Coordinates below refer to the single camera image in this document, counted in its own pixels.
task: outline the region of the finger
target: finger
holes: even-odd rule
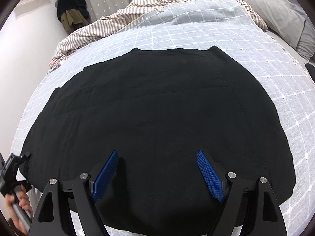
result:
[[[6,194],[6,195],[5,195],[5,204],[6,204],[6,207],[12,206],[12,203],[13,203],[13,202],[14,202],[14,196],[13,196],[13,195]]]
[[[6,205],[6,208],[7,208],[7,211],[9,213],[10,218],[12,219],[14,225],[16,226],[18,221],[19,221],[19,218],[16,215],[16,213],[12,207],[12,203],[14,203],[14,196],[6,194],[5,195],[5,205]]]
[[[24,193],[26,193],[26,189],[25,189],[25,187],[24,187],[23,184],[21,184],[21,190],[22,190]]]
[[[25,211],[28,211],[31,213],[31,218],[33,218],[33,209],[30,205],[24,205],[22,206],[22,208],[25,210]]]
[[[18,222],[18,227],[16,227],[19,231],[21,231],[23,234],[28,235],[24,224],[21,222],[21,220],[19,220]]]
[[[16,196],[18,196],[18,199],[19,199],[19,200],[28,199],[27,194],[24,193],[24,192],[18,192]]]
[[[19,206],[23,207],[25,205],[31,205],[30,201],[28,199],[22,199],[19,201]]]

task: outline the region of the textured blue grip surface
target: textured blue grip surface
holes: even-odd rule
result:
[[[94,191],[92,194],[92,200],[96,202],[98,199],[103,198],[104,193],[107,189],[111,178],[113,177],[115,170],[118,165],[118,153],[114,151],[111,154],[111,157],[107,160],[106,164],[104,165],[102,171],[98,175],[97,179],[94,182]]]
[[[222,191],[222,182],[201,150],[197,153],[197,164],[212,196],[217,198],[219,202],[223,202],[225,195]]]

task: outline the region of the black fabric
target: black fabric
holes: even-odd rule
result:
[[[75,30],[78,30],[79,28],[82,28],[84,27],[84,23],[78,23],[78,24],[73,24],[71,26],[71,33],[74,32]]]
[[[309,63],[305,64],[305,67],[308,70],[313,82],[315,82],[315,67]]]
[[[77,9],[81,12],[85,19],[90,18],[89,12],[86,10],[86,1],[85,0],[58,0],[57,5],[57,17],[61,22],[61,15],[68,10]]]
[[[197,166],[201,148],[244,179],[266,177],[279,203],[291,196],[286,135],[273,102],[243,66],[215,46],[133,49],[55,89],[25,140],[22,153],[32,155],[20,170],[43,191],[49,179],[74,179],[115,149],[116,174],[96,204],[105,225],[204,235],[220,203]]]

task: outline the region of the light blue bedsheet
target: light blue bedsheet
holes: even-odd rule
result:
[[[315,86],[303,67],[259,29],[234,0],[172,4],[151,11],[125,29],[72,54],[35,90],[16,131],[12,152],[20,154],[30,127],[53,90],[62,87],[85,66],[121,56],[135,47],[207,50],[213,45],[250,71],[275,103],[293,154],[297,180],[292,197],[280,208],[288,235],[299,235],[315,208]],[[30,196],[35,206],[37,192],[33,190]],[[72,215],[77,234],[84,235],[77,214]],[[115,236],[131,234],[110,228],[108,232]]]

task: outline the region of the bed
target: bed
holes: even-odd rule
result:
[[[29,129],[51,93],[85,66],[142,50],[219,47],[242,64],[274,102],[287,135],[296,171],[293,195],[280,205],[288,235],[300,235],[315,212],[315,83],[306,60],[281,37],[263,31],[235,0],[192,0],[149,11],[120,31],[76,50],[52,70],[33,93],[23,113],[11,151],[20,154]],[[41,193],[29,193],[36,208]],[[71,213],[77,235],[84,235]],[[108,228],[110,235],[132,235]],[[240,227],[233,235],[239,235]]]

